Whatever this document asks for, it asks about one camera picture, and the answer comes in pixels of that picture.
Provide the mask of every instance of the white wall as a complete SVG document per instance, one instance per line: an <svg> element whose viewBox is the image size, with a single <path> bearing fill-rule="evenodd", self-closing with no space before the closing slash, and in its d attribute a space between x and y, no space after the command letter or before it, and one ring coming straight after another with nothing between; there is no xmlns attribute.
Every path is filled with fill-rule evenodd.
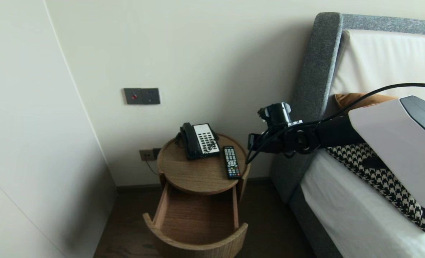
<svg viewBox="0 0 425 258"><path fill-rule="evenodd" d="M425 0L46 0L117 185L156 183L138 150L184 122L243 145L256 111L290 99L317 13L425 20ZM161 105L128 106L122 88L160 88ZM272 155L253 162L268 175Z"/></svg>
<svg viewBox="0 0 425 258"><path fill-rule="evenodd" d="M42 0L0 0L0 191L1 257L92 257L115 197Z"/></svg>

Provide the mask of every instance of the bed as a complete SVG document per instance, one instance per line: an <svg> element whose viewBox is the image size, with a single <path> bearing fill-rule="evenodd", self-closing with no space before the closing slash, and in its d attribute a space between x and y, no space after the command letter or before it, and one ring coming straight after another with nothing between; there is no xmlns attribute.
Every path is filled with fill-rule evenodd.
<svg viewBox="0 0 425 258"><path fill-rule="evenodd" d="M425 83L425 21L320 13L291 117L314 121L336 109L332 94L405 82ZM425 100L419 88L383 94ZM425 257L425 233L325 150L278 155L271 179L318 257Z"/></svg>

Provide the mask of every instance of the baseboard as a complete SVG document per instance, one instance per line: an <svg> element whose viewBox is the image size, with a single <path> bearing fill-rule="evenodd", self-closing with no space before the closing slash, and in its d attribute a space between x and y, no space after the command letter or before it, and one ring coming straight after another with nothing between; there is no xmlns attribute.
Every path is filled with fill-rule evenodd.
<svg viewBox="0 0 425 258"><path fill-rule="evenodd" d="M247 179L248 186L258 186L266 185L271 183L270 177L254 177ZM161 191L161 185L159 183L152 185L140 185L140 186L117 186L118 194L128 194L128 193L139 193L147 191Z"/></svg>
<svg viewBox="0 0 425 258"><path fill-rule="evenodd" d="M139 193L147 191L162 191L161 185L159 183L153 185L140 185L140 186L117 186L118 194L128 194L128 193Z"/></svg>

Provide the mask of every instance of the orange pillow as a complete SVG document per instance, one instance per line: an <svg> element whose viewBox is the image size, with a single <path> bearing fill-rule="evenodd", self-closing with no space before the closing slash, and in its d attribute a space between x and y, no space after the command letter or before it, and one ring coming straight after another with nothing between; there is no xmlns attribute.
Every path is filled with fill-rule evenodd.
<svg viewBox="0 0 425 258"><path fill-rule="evenodd" d="M358 98L362 97L363 95L366 95L366 93L348 93L348 94L335 94L335 101L337 102L337 106L342 109L345 106L348 106L350 103L353 103L353 101L357 100ZM370 97L363 99L356 103L351 108L348 108L345 113L348 113L350 110L355 108L361 108L363 106L369 106L373 104L383 103L385 101L391 101L395 100L397 97L393 96L386 96L386 95L380 95L375 94L371 95Z"/></svg>

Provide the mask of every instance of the remote control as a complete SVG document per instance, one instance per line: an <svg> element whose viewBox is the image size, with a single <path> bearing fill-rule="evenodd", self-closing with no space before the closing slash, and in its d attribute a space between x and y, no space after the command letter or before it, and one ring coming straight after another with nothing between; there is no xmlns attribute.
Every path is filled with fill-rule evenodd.
<svg viewBox="0 0 425 258"><path fill-rule="evenodd" d="M225 168L227 169L228 179L238 179L241 177L238 161L236 159L235 148L233 146L223 147L223 156L225 157Z"/></svg>

